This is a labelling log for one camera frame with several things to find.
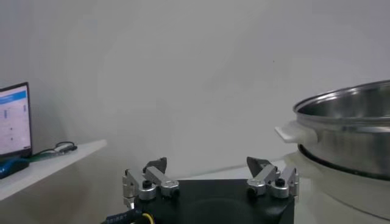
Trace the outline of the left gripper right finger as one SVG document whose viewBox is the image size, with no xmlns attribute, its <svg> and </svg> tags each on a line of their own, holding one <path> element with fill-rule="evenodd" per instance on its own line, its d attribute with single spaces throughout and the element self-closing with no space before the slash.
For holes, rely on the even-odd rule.
<svg viewBox="0 0 390 224">
<path fill-rule="evenodd" d="M 252 174 L 247 184 L 247 194 L 250 198 L 258 198 L 267 191 L 274 198 L 299 196 L 299 173 L 295 167 L 287 166 L 280 170 L 266 159 L 248 156 L 247 166 Z"/>
</svg>

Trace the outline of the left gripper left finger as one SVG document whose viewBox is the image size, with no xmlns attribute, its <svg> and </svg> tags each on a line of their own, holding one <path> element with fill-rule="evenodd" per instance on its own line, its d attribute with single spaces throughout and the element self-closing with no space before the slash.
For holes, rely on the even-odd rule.
<svg viewBox="0 0 390 224">
<path fill-rule="evenodd" d="M 177 198 L 180 195 L 180 184 L 165 175 L 167 164 L 167 158 L 162 157 L 149 161 L 142 171 L 126 169 L 122 176 L 124 205 L 133 209 L 136 199 L 152 201 L 158 191 L 162 197 Z"/>
</svg>

